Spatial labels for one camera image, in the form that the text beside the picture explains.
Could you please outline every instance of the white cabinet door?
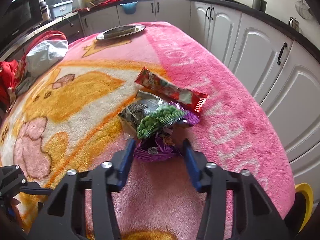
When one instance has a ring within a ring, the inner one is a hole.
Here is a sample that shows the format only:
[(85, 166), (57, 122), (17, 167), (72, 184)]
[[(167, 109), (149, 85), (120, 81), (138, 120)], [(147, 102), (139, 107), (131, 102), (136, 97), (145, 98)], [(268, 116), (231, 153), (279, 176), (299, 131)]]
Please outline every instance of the white cabinet door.
[(189, 34), (190, 1), (156, 0), (155, 2), (157, 22), (169, 22)]
[(320, 200), (320, 143), (290, 163), (294, 183), (308, 183), (313, 191), (314, 203)]
[(82, 16), (81, 21), (86, 36), (120, 26), (116, 6)]
[(210, 28), (207, 50), (229, 66), (242, 12), (213, 4), (210, 9)]
[[(281, 64), (277, 64), (284, 43)], [(270, 25), (242, 14), (238, 38), (229, 69), (261, 104), (276, 81), (292, 41)]]
[(297, 42), (261, 107), (290, 161), (320, 141), (320, 64)]
[(120, 25), (138, 22), (155, 22), (156, 7), (155, 1), (141, 1), (136, 3), (136, 11), (133, 14), (126, 14), (121, 5), (117, 5)]
[(211, 4), (191, 2), (190, 36), (202, 46), (207, 47)]

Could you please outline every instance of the fuzzy blanket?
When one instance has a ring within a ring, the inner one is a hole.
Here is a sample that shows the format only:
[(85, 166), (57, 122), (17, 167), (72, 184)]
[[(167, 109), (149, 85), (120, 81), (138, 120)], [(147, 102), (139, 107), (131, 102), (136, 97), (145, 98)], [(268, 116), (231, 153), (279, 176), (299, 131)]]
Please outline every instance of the fuzzy blanket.
[[(142, 86), (134, 83), (143, 66), (181, 87), (209, 94), (201, 122), (179, 133), (195, 150), (222, 168), (248, 169), (280, 215), (291, 208), (295, 189), (280, 140), (263, 110), (215, 56), (178, 28), (143, 23), (140, 35), (98, 42), (95, 35), (70, 44), (65, 58), (38, 78), (4, 120), (2, 165), (18, 164), (28, 181), (54, 188), (68, 169), (92, 169), (124, 149), (117, 114)], [(38, 196), (19, 194), (24, 228), (37, 215)], [(192, 187), (182, 158), (134, 161), (127, 185), (113, 194), (124, 239), (196, 238), (205, 195)], [(92, 237), (91, 196), (86, 195)], [(232, 227), (228, 194), (225, 237)]]

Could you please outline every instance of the black countertop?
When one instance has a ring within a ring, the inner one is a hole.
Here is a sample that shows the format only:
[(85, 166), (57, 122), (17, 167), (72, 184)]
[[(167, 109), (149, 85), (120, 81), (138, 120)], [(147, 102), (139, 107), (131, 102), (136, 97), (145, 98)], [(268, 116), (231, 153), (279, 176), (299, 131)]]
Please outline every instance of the black countertop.
[[(130, 2), (137, 2), (137, 1), (150, 1), (150, 0), (121, 0), (118, 2), (111, 3), (109, 5), (106, 5), (104, 7), (94, 7), (89, 12), (79, 12), (79, 13), (81, 16), (84, 16), (107, 7), (130, 3)], [(221, 5), (221, 6), (225, 6), (225, 7), (229, 7), (229, 8), (241, 11), (247, 15), (257, 18), (267, 23), (268, 25), (272, 26), (276, 30), (280, 31), (290, 39), (297, 41), (297, 43), (302, 45), (320, 63), (320, 50), (311, 41), (309, 41), (305, 36), (297, 32), (295, 29), (293, 29), (286, 23), (278, 20), (277, 18), (274, 18), (269, 14), (258, 11), (256, 9), (252, 9), (247, 5), (244, 5), (242, 3), (239, 3), (233, 0), (189, 0), (189, 1), (198, 1), (198, 2)]]

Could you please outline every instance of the metal bolt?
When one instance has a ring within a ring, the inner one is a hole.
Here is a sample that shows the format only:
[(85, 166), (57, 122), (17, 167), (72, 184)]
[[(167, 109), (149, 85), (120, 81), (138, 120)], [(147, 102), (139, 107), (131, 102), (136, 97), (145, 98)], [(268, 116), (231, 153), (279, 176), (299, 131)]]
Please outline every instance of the metal bolt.
[(69, 175), (69, 176), (73, 176), (75, 174), (77, 174), (77, 170), (75, 170), (75, 169), (71, 169), (71, 170), (67, 171), (67, 175)]
[(242, 174), (243, 176), (250, 176), (250, 175), (251, 175), (250, 171), (248, 171), (248, 170), (242, 170), (242, 171), (241, 171), (241, 174)]
[(102, 168), (111, 168), (112, 167), (112, 162), (104, 162), (101, 163)]
[(215, 169), (218, 165), (216, 163), (206, 163), (208, 169)]

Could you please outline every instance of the red bag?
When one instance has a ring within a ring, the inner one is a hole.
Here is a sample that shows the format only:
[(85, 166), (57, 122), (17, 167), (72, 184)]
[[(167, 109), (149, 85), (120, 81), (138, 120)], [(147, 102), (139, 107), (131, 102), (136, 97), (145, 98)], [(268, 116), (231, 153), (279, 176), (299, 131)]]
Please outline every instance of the red bag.
[(0, 61), (0, 101), (5, 104), (7, 112), (16, 100), (15, 89), (23, 77), (27, 54), (34, 46), (46, 40), (67, 40), (67, 38), (62, 32), (47, 31), (30, 43), (19, 63), (15, 59), (11, 62)]

